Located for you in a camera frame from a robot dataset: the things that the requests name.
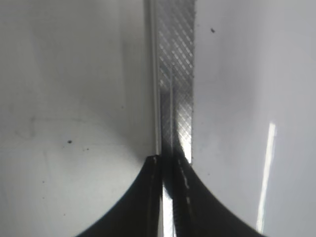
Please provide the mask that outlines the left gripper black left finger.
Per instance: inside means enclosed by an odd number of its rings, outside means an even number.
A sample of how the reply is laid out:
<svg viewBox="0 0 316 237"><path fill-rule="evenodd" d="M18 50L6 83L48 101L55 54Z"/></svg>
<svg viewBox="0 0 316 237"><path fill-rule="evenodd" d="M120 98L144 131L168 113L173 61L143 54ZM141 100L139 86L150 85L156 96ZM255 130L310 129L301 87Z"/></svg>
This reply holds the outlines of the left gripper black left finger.
<svg viewBox="0 0 316 237"><path fill-rule="evenodd" d="M118 202L80 237L156 237L162 193L162 162L145 159L139 174Z"/></svg>

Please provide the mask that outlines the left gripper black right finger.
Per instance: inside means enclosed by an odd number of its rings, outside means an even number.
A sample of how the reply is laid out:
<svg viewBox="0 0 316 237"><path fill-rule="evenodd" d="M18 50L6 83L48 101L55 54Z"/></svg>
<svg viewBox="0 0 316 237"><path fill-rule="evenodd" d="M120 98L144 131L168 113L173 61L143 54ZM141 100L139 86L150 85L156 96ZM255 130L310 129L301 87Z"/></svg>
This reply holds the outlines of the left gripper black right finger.
<svg viewBox="0 0 316 237"><path fill-rule="evenodd" d="M178 237L259 237L204 185L182 150L163 148L162 173Z"/></svg>

